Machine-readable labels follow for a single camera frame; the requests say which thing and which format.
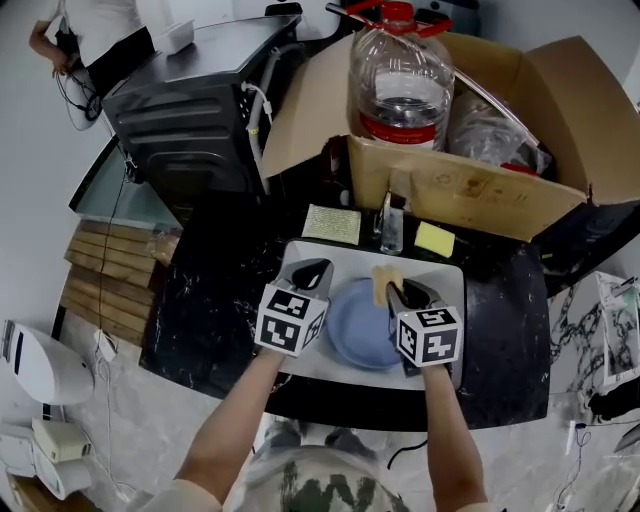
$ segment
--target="person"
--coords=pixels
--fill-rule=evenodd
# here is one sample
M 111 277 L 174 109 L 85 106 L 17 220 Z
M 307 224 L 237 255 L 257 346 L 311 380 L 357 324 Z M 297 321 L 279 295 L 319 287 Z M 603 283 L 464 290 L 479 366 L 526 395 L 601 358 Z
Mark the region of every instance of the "person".
M 252 449 L 284 355 L 262 349 L 195 436 L 170 487 L 144 512 L 217 512 Z M 488 512 L 482 462 L 444 366 L 423 369 L 429 415 L 427 459 L 439 512 Z M 372 471 L 375 454 L 348 429 L 327 446 L 300 446 L 291 423 L 276 422 L 253 456 L 242 512 L 408 512 Z
M 54 75 L 69 74 L 70 57 L 46 36 L 53 20 L 64 16 L 78 38 L 82 64 L 100 98 L 155 53 L 151 35 L 140 21 L 136 0 L 48 2 L 33 27 L 29 45 L 53 63 Z

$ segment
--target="black pants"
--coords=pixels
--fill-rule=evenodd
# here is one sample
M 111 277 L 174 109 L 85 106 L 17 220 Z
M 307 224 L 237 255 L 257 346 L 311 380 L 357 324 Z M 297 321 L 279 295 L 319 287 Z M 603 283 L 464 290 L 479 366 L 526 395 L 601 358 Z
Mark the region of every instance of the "black pants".
M 120 80 L 127 78 L 154 53 L 151 34 L 146 28 L 114 44 L 107 53 L 87 66 L 98 96 L 104 98 Z

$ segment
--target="plastic bag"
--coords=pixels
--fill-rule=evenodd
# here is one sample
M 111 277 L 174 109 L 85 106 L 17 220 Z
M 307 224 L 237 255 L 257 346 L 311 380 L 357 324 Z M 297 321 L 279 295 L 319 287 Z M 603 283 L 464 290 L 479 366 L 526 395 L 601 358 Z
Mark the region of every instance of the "plastic bag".
M 453 103 L 448 143 L 451 154 L 498 167 L 511 164 L 542 174 L 551 162 L 548 154 L 532 146 L 508 119 L 472 92 Z

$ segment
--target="human arm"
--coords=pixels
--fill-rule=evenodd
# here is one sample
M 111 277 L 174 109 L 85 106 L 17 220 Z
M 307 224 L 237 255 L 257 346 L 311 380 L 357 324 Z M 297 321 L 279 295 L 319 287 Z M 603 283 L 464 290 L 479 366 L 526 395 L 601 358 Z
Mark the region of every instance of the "human arm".
M 29 46 L 36 53 L 46 57 L 53 63 L 54 74 L 57 72 L 61 75 L 66 75 L 71 69 L 71 62 L 60 48 L 49 41 L 46 32 L 50 25 L 50 21 L 38 21 L 31 31 Z
M 438 512 L 486 503 L 482 460 L 462 415 L 447 369 L 423 368 L 427 399 L 429 474 Z
M 176 478 L 227 499 L 251 451 L 269 394 L 285 356 L 263 349 L 205 421 Z

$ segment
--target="plastic water jug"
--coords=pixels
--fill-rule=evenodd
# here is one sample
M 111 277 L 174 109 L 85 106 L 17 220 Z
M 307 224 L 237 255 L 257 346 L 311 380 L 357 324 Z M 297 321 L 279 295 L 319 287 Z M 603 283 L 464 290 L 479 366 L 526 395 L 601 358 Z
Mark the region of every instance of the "plastic water jug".
M 452 23 L 416 22 L 407 2 L 373 0 L 347 12 L 373 6 L 381 6 L 382 21 L 369 22 L 351 49 L 349 86 L 362 125 L 378 140 L 443 150 L 455 76 L 433 36 Z

